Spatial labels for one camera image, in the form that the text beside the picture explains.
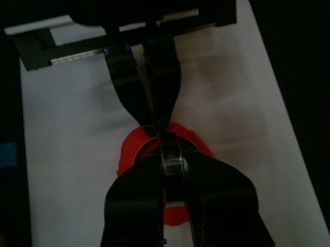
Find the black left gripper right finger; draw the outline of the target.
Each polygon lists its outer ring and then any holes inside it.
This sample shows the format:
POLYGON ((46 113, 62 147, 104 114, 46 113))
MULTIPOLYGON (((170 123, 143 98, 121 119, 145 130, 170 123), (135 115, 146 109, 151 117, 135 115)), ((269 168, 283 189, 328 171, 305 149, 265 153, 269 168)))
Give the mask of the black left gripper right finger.
POLYGON ((199 152, 185 159, 194 247, 275 247, 247 176, 199 152))

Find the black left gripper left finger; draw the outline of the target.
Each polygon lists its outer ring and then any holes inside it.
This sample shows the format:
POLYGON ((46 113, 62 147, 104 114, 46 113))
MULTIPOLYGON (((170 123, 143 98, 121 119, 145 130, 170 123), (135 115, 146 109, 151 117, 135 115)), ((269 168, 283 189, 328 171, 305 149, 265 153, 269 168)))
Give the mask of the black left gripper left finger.
POLYGON ((116 178, 106 196, 100 247, 163 247, 162 158, 151 154, 116 178))

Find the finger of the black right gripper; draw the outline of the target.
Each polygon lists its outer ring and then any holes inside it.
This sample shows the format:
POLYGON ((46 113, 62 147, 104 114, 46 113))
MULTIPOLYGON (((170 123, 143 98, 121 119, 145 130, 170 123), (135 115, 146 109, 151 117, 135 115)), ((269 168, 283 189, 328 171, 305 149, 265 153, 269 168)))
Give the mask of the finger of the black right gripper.
POLYGON ((142 126, 153 123, 149 101, 129 45, 119 44, 104 49, 106 64, 119 100, 142 126))
POLYGON ((153 115, 158 129, 167 129, 181 90, 182 69, 173 36, 143 43, 153 115))

